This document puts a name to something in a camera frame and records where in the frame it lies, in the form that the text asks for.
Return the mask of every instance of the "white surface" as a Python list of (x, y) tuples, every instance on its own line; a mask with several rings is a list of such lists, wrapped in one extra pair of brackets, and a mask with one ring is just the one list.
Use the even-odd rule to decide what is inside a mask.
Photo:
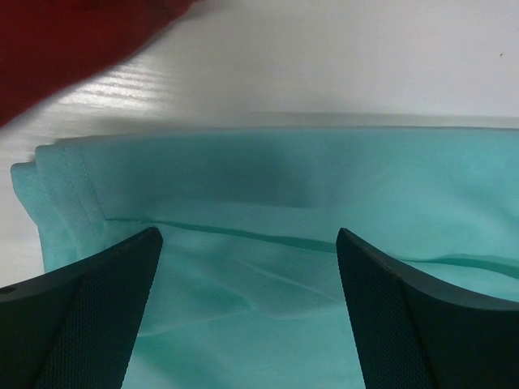
[(0, 133), (0, 286), (42, 272), (9, 177), (36, 145), (178, 126), (519, 126), (518, 20), (516, 0), (197, 4)]

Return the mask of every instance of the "mint green fabric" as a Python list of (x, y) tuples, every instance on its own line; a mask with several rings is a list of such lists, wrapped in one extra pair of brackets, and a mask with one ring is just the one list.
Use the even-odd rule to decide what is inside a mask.
[(364, 388), (335, 239), (519, 301), (519, 133), (231, 130), (78, 139), (15, 165), (45, 270), (156, 226), (124, 388)]

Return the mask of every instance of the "folded cloth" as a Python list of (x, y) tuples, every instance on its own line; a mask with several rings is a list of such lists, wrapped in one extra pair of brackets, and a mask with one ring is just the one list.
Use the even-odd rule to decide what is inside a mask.
[(45, 270), (148, 226), (164, 249), (125, 388), (362, 388), (334, 242), (519, 301), (519, 133), (78, 139), (13, 166)]
[(8, 0), (0, 12), (0, 126), (124, 59), (195, 0)]

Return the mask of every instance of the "textured black surface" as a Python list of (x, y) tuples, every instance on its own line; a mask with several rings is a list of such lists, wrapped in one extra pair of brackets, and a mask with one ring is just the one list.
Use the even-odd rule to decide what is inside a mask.
[(337, 253), (366, 388), (435, 388), (399, 281), (344, 235)]
[(519, 304), (388, 257), (347, 230), (337, 254), (367, 389), (519, 387)]
[(119, 389), (161, 244), (149, 229), (0, 295), (2, 389)]

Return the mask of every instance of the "white background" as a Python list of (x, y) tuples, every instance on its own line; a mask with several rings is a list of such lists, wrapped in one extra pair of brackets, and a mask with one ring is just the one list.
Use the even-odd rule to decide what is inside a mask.
[(0, 132), (0, 286), (41, 274), (9, 168), (81, 135), (180, 126), (519, 127), (517, 0), (205, 0)]

